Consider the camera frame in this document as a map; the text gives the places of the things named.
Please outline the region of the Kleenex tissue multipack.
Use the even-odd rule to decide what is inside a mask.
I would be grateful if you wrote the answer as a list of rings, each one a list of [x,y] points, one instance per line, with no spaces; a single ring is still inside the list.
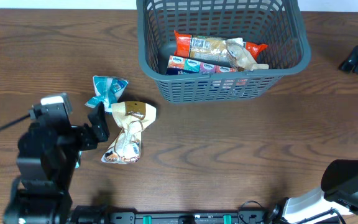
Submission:
[[[253,87],[246,78],[211,78],[233,72],[233,68],[171,55],[166,70],[170,80],[158,82],[158,87],[166,100],[175,103],[250,97]]]

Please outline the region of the beige brown snack bag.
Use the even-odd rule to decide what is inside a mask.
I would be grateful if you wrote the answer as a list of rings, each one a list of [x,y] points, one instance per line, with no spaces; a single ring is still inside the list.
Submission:
[[[120,133],[101,158],[109,164],[130,164],[140,159],[142,131],[157,117],[157,109],[140,101],[124,101],[111,105],[112,116]]]

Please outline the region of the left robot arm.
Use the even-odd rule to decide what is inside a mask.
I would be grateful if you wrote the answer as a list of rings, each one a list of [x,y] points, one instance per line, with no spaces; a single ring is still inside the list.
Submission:
[[[80,153],[96,149],[109,138],[103,103],[88,115],[90,124],[73,126],[64,103],[38,104],[18,141],[17,166],[3,223],[65,223],[72,199],[71,179]]]

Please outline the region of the San Remo spaghetti packet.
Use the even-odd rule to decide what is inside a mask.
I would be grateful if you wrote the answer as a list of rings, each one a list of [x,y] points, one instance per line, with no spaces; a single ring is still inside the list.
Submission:
[[[175,51],[176,56],[202,61],[229,63],[226,58],[226,41],[228,39],[222,37],[181,34],[177,31],[175,31],[174,34],[177,46]],[[240,39],[239,43],[251,53],[255,60],[257,60],[259,54],[268,47],[267,44],[246,42],[241,37],[234,39]]]

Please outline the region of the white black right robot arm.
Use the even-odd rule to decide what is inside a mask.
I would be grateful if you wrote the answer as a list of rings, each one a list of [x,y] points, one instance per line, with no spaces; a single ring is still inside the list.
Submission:
[[[272,223],[344,223],[344,215],[358,215],[358,160],[337,159],[324,171],[319,187],[278,204]]]

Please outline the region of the beige paper bag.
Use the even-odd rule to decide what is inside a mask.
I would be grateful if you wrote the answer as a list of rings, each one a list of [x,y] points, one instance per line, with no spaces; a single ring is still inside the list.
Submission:
[[[231,67],[237,71],[269,69],[268,64],[257,63],[251,53],[239,41],[240,39],[228,39],[226,41],[226,58]]]

